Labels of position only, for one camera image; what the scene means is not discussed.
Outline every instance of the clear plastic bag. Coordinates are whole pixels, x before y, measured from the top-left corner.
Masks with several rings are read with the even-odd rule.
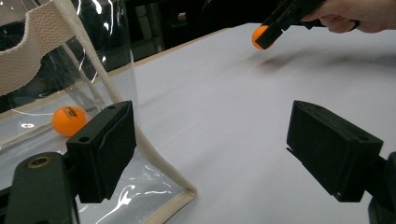
[[[68,138],[51,127],[56,109],[78,106],[90,120],[108,105],[132,100],[137,150],[111,200],[78,202],[81,222],[163,223],[191,201],[194,186],[139,129],[123,1],[1,3],[0,189],[11,186],[24,159],[67,151]]]

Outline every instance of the orange ping pong ball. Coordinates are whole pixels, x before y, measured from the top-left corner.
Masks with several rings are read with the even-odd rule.
[[[261,25],[259,28],[257,28],[251,37],[251,42],[253,43],[253,46],[256,47],[256,49],[263,49],[259,44],[256,43],[256,40],[264,34],[264,32],[267,30],[268,26],[267,25]]]
[[[85,112],[76,106],[62,106],[52,116],[52,128],[60,135],[70,137],[80,130],[87,118]]]

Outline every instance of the human hand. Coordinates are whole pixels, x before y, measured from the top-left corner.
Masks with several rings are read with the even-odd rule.
[[[326,0],[302,21],[316,19],[337,34],[352,30],[356,21],[364,33],[396,29],[396,0]]]

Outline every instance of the black ring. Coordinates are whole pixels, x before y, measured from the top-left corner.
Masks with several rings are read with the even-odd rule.
[[[356,28],[358,28],[361,25],[360,21],[354,21],[354,22],[355,22],[355,25],[352,27],[352,29],[349,30],[349,32],[355,30]]]

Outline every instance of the white table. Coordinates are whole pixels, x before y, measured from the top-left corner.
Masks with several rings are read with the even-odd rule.
[[[265,51],[259,24],[135,68],[143,131],[199,191],[168,223],[369,223],[371,195],[339,203],[285,148],[293,100],[322,105],[396,149],[396,32],[290,27]]]

